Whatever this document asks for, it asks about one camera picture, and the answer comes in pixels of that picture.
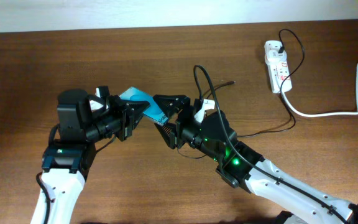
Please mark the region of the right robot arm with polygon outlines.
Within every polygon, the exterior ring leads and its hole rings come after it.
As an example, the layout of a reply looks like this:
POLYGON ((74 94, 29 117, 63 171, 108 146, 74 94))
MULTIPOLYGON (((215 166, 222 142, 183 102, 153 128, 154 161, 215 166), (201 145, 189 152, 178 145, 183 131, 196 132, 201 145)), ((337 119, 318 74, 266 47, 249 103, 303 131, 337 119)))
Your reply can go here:
POLYGON ((232 188, 266 198, 285 209, 281 223, 358 223, 358 203, 333 197, 286 174, 270 160, 238 140, 219 107, 197 121, 201 100, 191 105, 185 95, 155 95, 156 104, 175 123, 157 126, 167 146, 184 144, 218 163, 216 172, 232 188))

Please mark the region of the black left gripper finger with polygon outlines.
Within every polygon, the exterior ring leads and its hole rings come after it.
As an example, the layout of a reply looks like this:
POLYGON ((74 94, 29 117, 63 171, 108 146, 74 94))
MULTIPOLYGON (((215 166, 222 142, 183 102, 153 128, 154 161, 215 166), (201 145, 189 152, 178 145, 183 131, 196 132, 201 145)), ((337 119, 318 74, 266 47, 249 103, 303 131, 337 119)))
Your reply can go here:
POLYGON ((134 122, 132 125, 133 130, 135 130, 135 128, 138 126, 142 118, 143 118, 143 113, 134 114, 134 122))
POLYGON ((150 103, 148 101, 130 101, 130 100, 127 100, 126 104, 128 104, 128 107, 134 113, 143 113, 145 110, 147 110, 150 107, 150 103))

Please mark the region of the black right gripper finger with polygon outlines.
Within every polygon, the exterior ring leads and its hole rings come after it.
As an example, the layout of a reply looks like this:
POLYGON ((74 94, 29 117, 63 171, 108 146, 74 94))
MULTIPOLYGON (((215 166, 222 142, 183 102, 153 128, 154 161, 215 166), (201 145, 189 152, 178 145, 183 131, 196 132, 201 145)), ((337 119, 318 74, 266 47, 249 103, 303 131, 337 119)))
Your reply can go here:
POLYGON ((164 125, 155 124, 155 127, 163 137, 166 145, 170 149, 175 149, 177 147, 177 126, 172 123, 166 123, 164 125))
POLYGON ((153 100, 167 118, 190 105, 190 98, 186 95, 154 95, 153 100))

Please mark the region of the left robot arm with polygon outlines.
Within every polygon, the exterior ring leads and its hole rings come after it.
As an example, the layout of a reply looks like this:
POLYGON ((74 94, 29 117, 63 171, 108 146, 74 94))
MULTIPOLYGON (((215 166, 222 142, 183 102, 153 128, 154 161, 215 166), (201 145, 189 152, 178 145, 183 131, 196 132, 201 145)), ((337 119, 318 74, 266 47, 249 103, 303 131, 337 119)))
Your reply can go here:
POLYGON ((96 143, 125 141, 150 106, 148 101, 110 95, 107 86, 98 89, 101 95, 82 89, 58 95, 59 122, 50 131, 42 171, 35 178, 40 194, 32 223, 69 223, 99 152, 96 143))

